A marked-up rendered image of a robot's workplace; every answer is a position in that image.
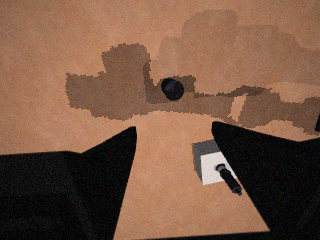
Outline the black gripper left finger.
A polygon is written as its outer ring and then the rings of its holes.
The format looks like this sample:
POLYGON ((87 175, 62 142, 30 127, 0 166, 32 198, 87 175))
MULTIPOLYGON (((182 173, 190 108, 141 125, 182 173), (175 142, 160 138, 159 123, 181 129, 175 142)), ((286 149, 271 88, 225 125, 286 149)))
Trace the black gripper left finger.
POLYGON ((82 153, 0 155, 0 198, 65 193, 88 240, 113 240, 136 143, 131 126, 82 153))

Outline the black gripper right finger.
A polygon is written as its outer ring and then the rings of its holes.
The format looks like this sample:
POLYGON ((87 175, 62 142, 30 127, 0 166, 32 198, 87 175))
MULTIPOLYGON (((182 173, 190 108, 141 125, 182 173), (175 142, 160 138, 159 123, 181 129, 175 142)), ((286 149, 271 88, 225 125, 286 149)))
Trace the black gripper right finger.
POLYGON ((320 137, 299 142, 219 121, 211 132, 269 230, 304 229, 320 203, 320 137))

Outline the light grey block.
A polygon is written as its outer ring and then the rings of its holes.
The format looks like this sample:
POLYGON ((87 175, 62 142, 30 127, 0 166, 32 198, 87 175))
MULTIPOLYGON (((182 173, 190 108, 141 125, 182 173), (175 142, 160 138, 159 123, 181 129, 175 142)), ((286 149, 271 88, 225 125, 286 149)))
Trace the light grey block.
POLYGON ((217 166, 223 164, 237 178, 226 161, 215 140, 195 143, 194 156, 196 172, 202 185, 224 181, 217 170, 217 166))

